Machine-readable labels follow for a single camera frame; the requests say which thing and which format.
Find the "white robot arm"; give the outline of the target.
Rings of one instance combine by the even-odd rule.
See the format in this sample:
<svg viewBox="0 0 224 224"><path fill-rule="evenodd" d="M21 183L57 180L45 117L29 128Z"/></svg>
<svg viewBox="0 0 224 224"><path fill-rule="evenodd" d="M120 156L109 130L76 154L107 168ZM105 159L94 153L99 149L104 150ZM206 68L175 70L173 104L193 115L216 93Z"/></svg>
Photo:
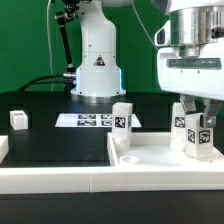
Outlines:
<svg viewBox="0 0 224 224"><path fill-rule="evenodd" d="M116 50L119 35L126 36L139 60L146 42L138 27L116 27L104 15L105 7L132 6L134 0L62 0L56 14L64 44L71 93L95 102L126 93ZM204 99L204 127L212 128L224 103L224 0L151 0L166 23L155 33L157 77L163 91L178 93L187 113L195 111L194 99Z"/></svg>

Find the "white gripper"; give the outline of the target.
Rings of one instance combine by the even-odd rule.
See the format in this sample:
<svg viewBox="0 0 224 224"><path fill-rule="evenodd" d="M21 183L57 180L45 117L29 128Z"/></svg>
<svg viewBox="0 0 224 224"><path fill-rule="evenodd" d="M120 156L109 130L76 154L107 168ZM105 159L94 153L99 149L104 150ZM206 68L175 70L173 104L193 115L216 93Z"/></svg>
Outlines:
<svg viewBox="0 0 224 224"><path fill-rule="evenodd" d="M204 128L216 126L220 100L224 101L224 53L220 47L205 46L199 57L187 58L181 58L177 48L162 48L157 54L157 74L162 90L182 94L180 102L186 114L196 112L193 96L210 98L204 100L200 122Z"/></svg>

